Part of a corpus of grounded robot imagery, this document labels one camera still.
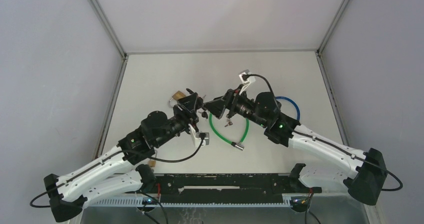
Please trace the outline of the yellow tag padlock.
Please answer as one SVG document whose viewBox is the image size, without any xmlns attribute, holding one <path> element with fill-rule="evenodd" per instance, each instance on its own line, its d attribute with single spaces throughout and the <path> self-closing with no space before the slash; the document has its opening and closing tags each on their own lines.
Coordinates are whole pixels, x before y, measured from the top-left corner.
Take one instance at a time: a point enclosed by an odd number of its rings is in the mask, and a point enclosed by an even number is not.
<svg viewBox="0 0 424 224">
<path fill-rule="evenodd" d="M 208 111 L 207 111 L 207 110 L 205 110 L 205 109 L 202 109 L 202 110 L 201 110 L 201 112 L 200 112 L 200 114 L 201 114 L 201 116 L 202 116 L 203 118 L 205 118 L 205 119 L 208 119 L 208 118 L 209 118 Z"/>
</svg>

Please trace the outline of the green cable lock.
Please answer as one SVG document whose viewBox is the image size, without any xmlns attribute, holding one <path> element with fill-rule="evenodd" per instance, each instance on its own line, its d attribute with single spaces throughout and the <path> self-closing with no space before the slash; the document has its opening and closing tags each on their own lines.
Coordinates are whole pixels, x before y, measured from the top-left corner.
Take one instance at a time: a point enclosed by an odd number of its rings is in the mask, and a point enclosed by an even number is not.
<svg viewBox="0 0 424 224">
<path fill-rule="evenodd" d="M 211 130 L 213 131 L 213 133 L 219 138 L 221 139 L 223 142 L 225 142 L 226 144 L 229 144 L 230 146 L 232 146 L 233 148 L 236 148 L 240 151 L 243 151 L 245 149 L 244 146 L 244 141 L 247 138 L 248 134 L 249 134 L 249 130 L 250 130 L 250 122 L 248 119 L 245 119 L 245 126 L 244 126 L 244 131 L 240 137 L 240 139 L 238 141 L 229 139 L 228 137 L 224 136 L 214 125 L 214 119 L 215 116 L 212 113 L 209 113 L 208 115 L 208 123 L 209 126 L 211 128 Z"/>
</svg>

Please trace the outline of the blue cable lock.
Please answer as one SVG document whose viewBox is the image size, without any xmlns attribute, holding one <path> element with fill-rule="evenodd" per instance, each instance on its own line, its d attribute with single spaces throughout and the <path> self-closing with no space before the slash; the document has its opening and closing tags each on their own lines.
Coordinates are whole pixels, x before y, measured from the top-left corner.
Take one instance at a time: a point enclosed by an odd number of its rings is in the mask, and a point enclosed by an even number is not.
<svg viewBox="0 0 424 224">
<path fill-rule="evenodd" d="M 295 101 L 285 96 L 277 96 L 276 100 L 281 104 L 281 111 L 297 121 L 301 120 L 301 111 Z"/>
</svg>

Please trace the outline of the large brass padlock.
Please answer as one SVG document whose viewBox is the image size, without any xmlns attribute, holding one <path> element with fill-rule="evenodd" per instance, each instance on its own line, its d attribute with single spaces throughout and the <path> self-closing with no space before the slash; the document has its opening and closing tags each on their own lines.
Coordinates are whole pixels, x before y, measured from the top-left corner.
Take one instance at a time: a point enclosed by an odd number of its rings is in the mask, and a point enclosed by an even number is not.
<svg viewBox="0 0 424 224">
<path fill-rule="evenodd" d="M 171 96 L 170 100 L 168 101 L 168 107 L 173 108 L 175 105 L 177 105 L 180 99 L 185 98 L 186 96 L 187 95 L 182 91 L 177 91 Z"/>
</svg>

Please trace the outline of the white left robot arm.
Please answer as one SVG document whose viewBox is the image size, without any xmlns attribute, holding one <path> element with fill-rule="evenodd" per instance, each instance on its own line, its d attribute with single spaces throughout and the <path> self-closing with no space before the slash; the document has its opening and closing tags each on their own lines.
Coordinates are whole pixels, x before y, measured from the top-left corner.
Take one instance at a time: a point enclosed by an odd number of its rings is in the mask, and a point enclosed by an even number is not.
<svg viewBox="0 0 424 224">
<path fill-rule="evenodd" d="M 196 146 L 203 144 L 197 110 L 203 99 L 197 93 L 177 100 L 174 116 L 153 111 L 140 126 L 127 134 L 108 152 L 67 175 L 50 174 L 44 178 L 49 207 L 56 222 L 66 222 L 97 201 L 126 192 L 149 193 L 156 187 L 156 177 L 142 161 L 155 155 L 155 150 L 186 132 Z"/>
</svg>

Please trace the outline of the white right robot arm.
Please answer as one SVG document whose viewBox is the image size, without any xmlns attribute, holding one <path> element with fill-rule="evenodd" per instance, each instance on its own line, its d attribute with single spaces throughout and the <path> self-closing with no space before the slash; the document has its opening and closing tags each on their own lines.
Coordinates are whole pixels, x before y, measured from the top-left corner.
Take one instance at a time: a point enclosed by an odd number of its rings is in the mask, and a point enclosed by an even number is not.
<svg viewBox="0 0 424 224">
<path fill-rule="evenodd" d="M 270 91 L 251 100 L 241 90 L 229 89 L 203 107 L 218 119 L 225 111 L 230 116 L 241 115 L 262 126 L 264 135 L 273 143 L 310 152 L 333 163 L 347 175 L 342 183 L 354 199 L 369 206 L 377 204 L 388 175 L 379 150 L 354 149 L 319 135 L 281 112 L 281 104 Z"/>
</svg>

